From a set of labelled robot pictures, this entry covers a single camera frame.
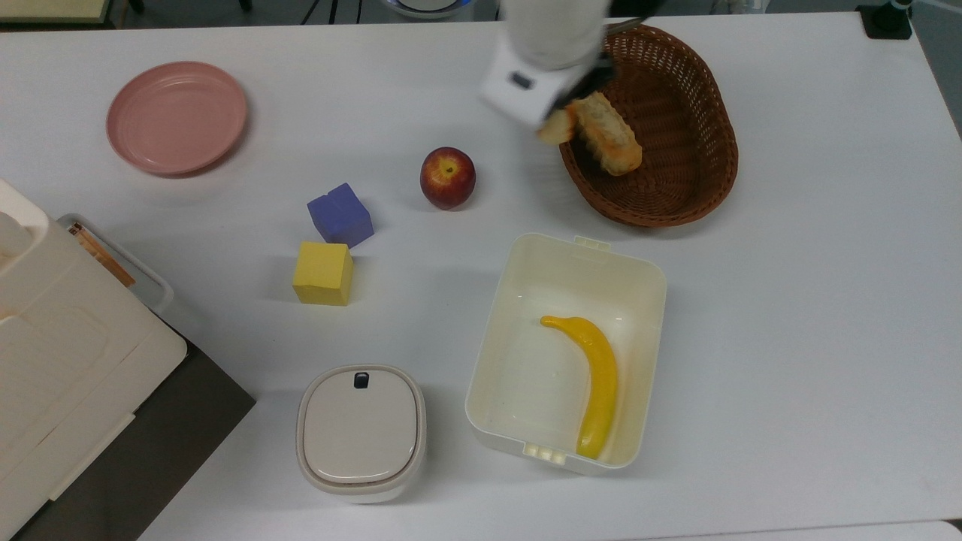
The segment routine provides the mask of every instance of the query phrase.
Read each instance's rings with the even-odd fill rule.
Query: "tabletop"
[[[750,533],[673,537],[672,541],[957,541],[962,533],[946,522],[876,524]]]
[[[962,515],[962,142],[918,41],[866,39],[856,13],[650,24],[711,67],[740,149],[715,212],[658,230],[601,217],[556,148],[480,102],[498,23],[0,35],[0,177],[164,276],[165,318],[258,400],[144,539],[631,539]],[[112,152],[104,122],[124,84],[176,60],[231,73],[250,116],[223,163],[158,178]],[[457,212],[418,186],[445,145],[478,169]],[[343,182],[375,228],[351,250],[350,304],[299,304],[297,248],[320,241],[305,205]],[[610,475],[471,434],[471,371],[527,232],[610,243],[668,278],[642,449]],[[297,467],[301,395],[355,363],[424,390],[424,475],[391,504],[335,501]]]

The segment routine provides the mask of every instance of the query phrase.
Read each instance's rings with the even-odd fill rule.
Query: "white lidded container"
[[[638,455],[667,282],[655,265],[608,250],[533,233],[512,245],[465,401],[484,445],[584,475],[623,468]],[[541,325],[546,315],[593,322],[615,353],[619,395],[598,459],[575,452],[590,391],[585,353]]]
[[[0,539],[135,418],[187,344],[0,180]]]
[[[417,477],[426,446],[424,396],[386,365],[328,371],[297,416],[297,462],[316,488],[354,503],[396,498]]]

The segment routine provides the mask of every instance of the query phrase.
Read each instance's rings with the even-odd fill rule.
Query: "toy banana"
[[[601,329],[584,318],[544,316],[541,323],[567,334],[588,357],[591,393],[588,395],[585,416],[581,420],[577,453],[588,458],[598,458],[615,418],[615,399],[618,396],[618,365],[615,364],[615,353]]]

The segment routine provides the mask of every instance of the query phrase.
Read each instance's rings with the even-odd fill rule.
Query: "blue cube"
[[[351,248],[374,234],[370,214],[347,183],[308,203],[307,210],[328,243]]]

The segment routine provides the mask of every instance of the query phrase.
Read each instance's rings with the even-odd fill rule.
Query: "brown basket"
[[[635,132],[642,166],[612,176],[575,137],[561,145],[574,184],[603,216],[630,225],[680,225],[712,212],[735,182],[738,146],[708,66],[644,25],[609,36],[605,50],[618,77],[602,93]]]

